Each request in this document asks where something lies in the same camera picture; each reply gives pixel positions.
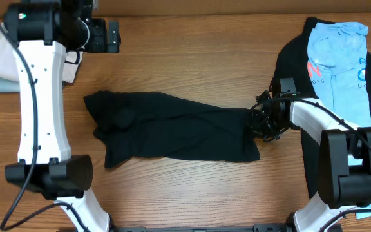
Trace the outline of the plain black t-shirt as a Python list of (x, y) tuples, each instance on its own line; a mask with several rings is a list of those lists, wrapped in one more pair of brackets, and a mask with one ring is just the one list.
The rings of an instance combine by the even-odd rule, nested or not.
[(245, 108), (221, 108), (160, 92), (98, 91), (84, 97), (106, 146), (105, 168), (132, 157), (252, 162), (260, 152)]

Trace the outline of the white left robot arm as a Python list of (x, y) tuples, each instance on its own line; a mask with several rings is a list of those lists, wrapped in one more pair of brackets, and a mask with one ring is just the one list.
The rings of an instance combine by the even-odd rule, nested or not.
[(108, 46), (106, 24), (93, 18), (93, 7), (92, 1), (21, 1), (8, 7), (5, 37), (19, 75), (21, 140), (17, 162), (6, 166), (5, 177), (62, 208), (77, 231), (114, 231), (91, 188), (91, 158), (71, 153), (64, 123), (67, 53), (119, 49), (119, 34)]

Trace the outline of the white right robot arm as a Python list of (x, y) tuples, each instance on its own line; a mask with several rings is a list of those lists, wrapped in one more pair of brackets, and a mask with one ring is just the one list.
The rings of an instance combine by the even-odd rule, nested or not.
[(249, 124), (264, 142), (301, 129), (319, 144), (317, 192), (304, 208), (291, 213), (284, 224), (256, 224), (254, 231), (341, 231), (339, 220), (371, 209), (371, 127), (339, 117), (317, 96), (300, 93), (293, 79), (256, 97)]

